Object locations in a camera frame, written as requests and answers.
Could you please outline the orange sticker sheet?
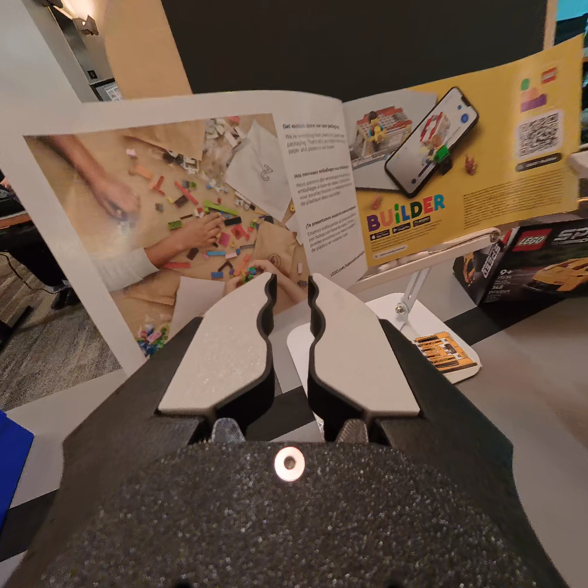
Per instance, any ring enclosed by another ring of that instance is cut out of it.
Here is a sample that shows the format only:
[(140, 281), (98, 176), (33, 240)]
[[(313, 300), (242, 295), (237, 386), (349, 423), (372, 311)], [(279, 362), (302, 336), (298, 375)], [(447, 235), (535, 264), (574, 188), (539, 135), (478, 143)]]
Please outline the orange sticker sheet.
[(417, 337), (414, 343), (423, 356), (442, 373), (462, 371), (478, 365), (449, 332)]

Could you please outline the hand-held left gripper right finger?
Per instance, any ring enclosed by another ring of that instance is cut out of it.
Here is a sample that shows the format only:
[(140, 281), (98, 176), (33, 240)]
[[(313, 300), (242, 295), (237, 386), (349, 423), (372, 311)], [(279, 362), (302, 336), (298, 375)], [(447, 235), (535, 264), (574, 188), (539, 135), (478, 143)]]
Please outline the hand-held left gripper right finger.
[(378, 315), (319, 273), (309, 279), (308, 304), (307, 398), (325, 439), (351, 419), (371, 430), (376, 419), (417, 417), (420, 407)]

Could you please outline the toy car set box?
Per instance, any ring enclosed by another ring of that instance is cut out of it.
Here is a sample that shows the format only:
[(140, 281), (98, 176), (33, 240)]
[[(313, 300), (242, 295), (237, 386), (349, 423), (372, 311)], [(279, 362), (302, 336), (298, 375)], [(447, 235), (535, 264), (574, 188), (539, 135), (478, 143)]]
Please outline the toy car set box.
[(559, 213), (514, 224), (456, 258), (453, 274), (477, 306), (587, 298), (587, 218)]

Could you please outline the short blue storage bin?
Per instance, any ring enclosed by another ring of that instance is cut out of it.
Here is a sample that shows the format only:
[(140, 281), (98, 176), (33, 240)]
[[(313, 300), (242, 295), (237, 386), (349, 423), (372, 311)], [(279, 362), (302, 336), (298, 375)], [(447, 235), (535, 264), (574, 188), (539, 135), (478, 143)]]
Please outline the short blue storage bin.
[(1, 527), (4, 525), (34, 434), (1, 411)]

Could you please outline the toy car instruction booklet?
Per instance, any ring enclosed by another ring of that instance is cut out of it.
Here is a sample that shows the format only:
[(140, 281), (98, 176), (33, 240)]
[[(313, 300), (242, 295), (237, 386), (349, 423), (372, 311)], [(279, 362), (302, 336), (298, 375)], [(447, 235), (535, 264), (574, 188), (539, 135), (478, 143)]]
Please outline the toy car instruction booklet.
[(1, 167), (131, 374), (245, 261), (347, 287), (430, 246), (575, 208), (583, 41), (350, 102), (2, 96)]

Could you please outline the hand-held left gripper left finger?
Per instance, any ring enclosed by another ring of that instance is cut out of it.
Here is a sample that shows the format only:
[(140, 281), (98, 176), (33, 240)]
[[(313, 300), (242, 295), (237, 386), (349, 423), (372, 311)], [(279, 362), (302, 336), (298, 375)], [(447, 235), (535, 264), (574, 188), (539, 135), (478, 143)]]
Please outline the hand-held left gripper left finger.
[(196, 416), (210, 428), (235, 420), (243, 434), (275, 397), (269, 334), (277, 276), (263, 273), (228, 293), (202, 320), (158, 405), (166, 416)]

